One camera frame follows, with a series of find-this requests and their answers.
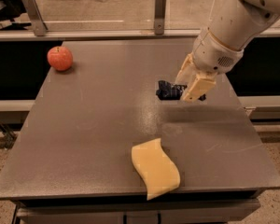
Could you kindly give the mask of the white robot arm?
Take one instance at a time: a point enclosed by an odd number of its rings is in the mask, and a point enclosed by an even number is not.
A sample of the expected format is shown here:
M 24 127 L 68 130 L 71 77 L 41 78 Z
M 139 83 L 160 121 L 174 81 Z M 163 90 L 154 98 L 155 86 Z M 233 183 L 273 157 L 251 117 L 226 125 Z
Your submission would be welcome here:
M 253 38 L 280 19 L 280 0 L 226 0 L 193 43 L 175 83 L 184 85 L 181 99 L 194 102 L 216 86 L 242 59 Z

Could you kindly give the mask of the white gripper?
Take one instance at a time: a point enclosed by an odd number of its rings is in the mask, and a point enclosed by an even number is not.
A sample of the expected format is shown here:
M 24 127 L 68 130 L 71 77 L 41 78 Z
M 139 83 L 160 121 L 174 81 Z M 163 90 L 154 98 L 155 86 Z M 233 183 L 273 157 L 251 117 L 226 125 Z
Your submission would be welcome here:
M 175 78 L 175 84 L 187 85 L 182 101 L 194 102 L 216 86 L 216 76 L 228 73 L 244 55 L 244 45 L 225 43 L 208 28 L 202 28 Z

